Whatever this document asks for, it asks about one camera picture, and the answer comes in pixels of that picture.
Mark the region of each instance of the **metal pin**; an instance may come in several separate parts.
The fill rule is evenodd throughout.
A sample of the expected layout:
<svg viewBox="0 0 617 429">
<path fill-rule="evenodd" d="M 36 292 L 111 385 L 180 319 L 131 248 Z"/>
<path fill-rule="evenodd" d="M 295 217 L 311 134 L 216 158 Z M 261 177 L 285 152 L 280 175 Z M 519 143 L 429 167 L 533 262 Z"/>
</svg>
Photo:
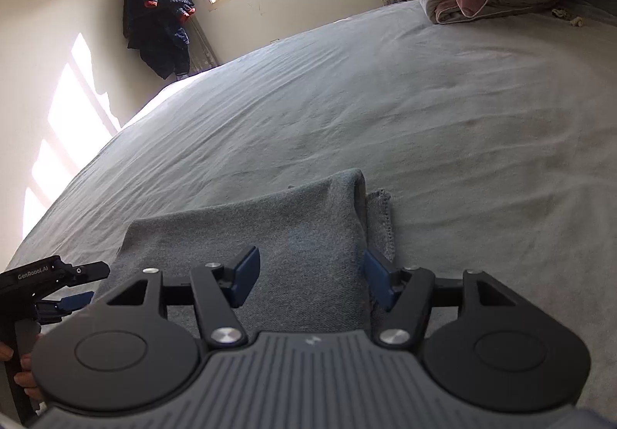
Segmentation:
<svg viewBox="0 0 617 429">
<path fill-rule="evenodd" d="M 232 344 L 242 338 L 242 332 L 236 328 L 217 328 L 212 332 L 211 337 L 219 344 Z"/>
<path fill-rule="evenodd" d="M 389 330 L 384 330 L 379 334 L 379 340 L 391 346 L 404 344 L 409 339 L 411 339 L 409 332 L 401 330 L 400 328 L 390 328 Z"/>
</svg>

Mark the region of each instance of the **bed sheet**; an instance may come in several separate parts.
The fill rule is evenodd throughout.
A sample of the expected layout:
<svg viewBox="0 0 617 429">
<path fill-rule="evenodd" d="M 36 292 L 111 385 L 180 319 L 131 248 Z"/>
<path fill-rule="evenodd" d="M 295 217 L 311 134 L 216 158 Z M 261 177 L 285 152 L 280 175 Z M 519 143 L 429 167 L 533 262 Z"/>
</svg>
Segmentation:
<svg viewBox="0 0 617 429">
<path fill-rule="evenodd" d="M 396 263 L 484 269 L 580 334 L 581 404 L 617 416 L 617 28 L 433 25 L 401 3 L 163 92 L 72 181 L 10 267 L 112 262 L 135 218 L 359 167 L 393 195 Z"/>
</svg>

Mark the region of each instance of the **finger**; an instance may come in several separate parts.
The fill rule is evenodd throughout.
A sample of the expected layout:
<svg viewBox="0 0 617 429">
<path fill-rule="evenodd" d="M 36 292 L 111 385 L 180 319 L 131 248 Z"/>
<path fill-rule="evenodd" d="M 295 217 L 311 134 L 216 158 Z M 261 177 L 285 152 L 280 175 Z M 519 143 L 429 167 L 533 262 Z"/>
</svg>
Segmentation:
<svg viewBox="0 0 617 429">
<path fill-rule="evenodd" d="M 13 349 L 0 342 L 0 361 L 8 361 L 13 357 Z"/>
<path fill-rule="evenodd" d="M 24 354 L 22 356 L 22 368 L 24 370 L 31 370 L 32 369 L 32 354 Z"/>
<path fill-rule="evenodd" d="M 28 396 L 30 396 L 32 399 L 36 399 L 37 401 L 44 401 L 44 399 L 42 399 L 42 393 L 40 389 L 33 389 L 33 388 L 28 388 L 28 389 L 24 389 L 24 391 L 26 392 L 26 394 L 28 394 Z"/>
<path fill-rule="evenodd" d="M 15 384 L 20 387 L 36 387 L 35 378 L 34 375 L 32 375 L 32 372 L 19 372 L 13 377 L 13 379 L 15 379 Z"/>
</svg>

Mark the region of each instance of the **dark blue jacket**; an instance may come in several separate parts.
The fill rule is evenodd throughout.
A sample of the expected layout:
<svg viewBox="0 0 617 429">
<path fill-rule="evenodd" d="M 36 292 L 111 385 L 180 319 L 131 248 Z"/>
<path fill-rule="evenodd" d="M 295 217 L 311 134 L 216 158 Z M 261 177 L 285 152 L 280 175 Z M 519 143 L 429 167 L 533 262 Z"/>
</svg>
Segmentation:
<svg viewBox="0 0 617 429">
<path fill-rule="evenodd" d="M 124 0 L 123 29 L 128 47 L 159 76 L 187 74 L 189 38 L 182 24 L 195 13 L 192 0 Z"/>
</svg>

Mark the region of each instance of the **gray ribbed panel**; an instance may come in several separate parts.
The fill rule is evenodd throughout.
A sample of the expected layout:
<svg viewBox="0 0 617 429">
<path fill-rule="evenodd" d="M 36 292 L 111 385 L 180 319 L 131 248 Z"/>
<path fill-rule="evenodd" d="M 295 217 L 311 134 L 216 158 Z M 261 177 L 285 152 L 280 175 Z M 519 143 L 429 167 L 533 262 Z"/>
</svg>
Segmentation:
<svg viewBox="0 0 617 429">
<path fill-rule="evenodd" d="M 262 333 L 214 355 L 176 399 L 143 414 L 89 419 L 52 410 L 35 429 L 545 429 L 571 412 L 493 414 L 437 387 L 416 358 L 362 331 Z"/>
</svg>

